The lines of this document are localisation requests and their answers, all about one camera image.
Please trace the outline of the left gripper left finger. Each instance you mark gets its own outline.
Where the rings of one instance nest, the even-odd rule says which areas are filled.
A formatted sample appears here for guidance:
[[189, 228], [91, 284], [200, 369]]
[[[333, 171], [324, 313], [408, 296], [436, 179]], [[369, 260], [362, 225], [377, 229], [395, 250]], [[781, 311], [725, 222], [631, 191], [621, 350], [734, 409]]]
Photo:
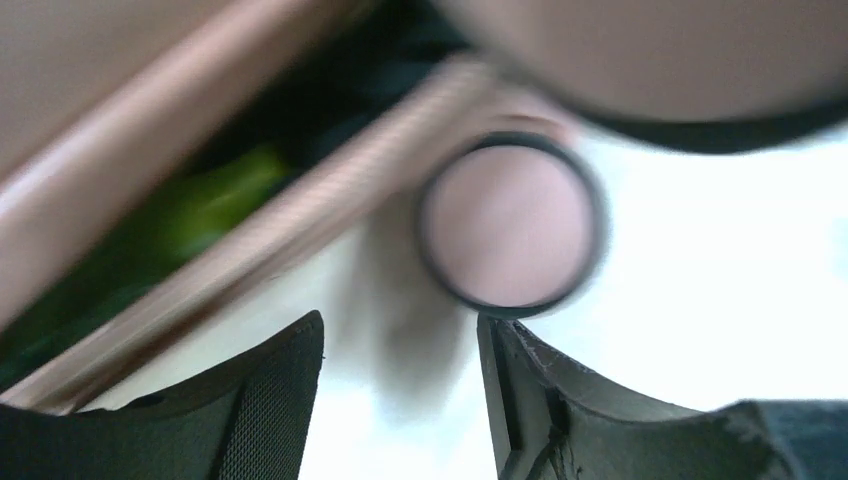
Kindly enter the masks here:
[[118, 410], [1, 408], [4, 479], [296, 479], [323, 362], [313, 310], [262, 344]]

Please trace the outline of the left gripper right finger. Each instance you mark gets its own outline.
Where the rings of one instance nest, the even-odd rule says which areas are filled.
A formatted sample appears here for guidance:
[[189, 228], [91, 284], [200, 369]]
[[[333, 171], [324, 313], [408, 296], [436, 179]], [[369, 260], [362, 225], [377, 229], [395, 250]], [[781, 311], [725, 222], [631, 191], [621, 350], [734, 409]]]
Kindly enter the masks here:
[[517, 321], [477, 323], [500, 479], [830, 479], [847, 405], [745, 400], [699, 412], [626, 388]]

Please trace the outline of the yellow green tube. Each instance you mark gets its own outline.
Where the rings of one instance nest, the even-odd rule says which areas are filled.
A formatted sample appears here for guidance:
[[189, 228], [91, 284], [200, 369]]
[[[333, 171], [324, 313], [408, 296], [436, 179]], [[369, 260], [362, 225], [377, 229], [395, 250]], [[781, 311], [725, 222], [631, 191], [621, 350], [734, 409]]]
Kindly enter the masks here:
[[164, 184], [1, 334], [8, 388], [111, 320], [262, 206], [294, 170], [271, 146]]

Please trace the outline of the pink suitcase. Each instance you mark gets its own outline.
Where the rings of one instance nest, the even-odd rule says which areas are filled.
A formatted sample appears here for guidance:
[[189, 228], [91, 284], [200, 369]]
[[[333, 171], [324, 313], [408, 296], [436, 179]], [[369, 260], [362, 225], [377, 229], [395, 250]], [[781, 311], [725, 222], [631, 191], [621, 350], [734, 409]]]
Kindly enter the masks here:
[[[177, 171], [276, 142], [294, 81], [401, 1], [5, 1], [1, 321], [35, 302]], [[9, 405], [112, 407], [318, 309], [332, 378], [406, 407], [454, 392], [468, 308], [414, 252], [412, 196], [451, 154], [513, 129], [577, 154], [603, 195], [599, 266], [530, 329], [604, 376], [696, 409], [847, 395], [847, 124], [751, 153], [676, 153], [560, 113], [460, 49], [295, 184], [83, 341]]]

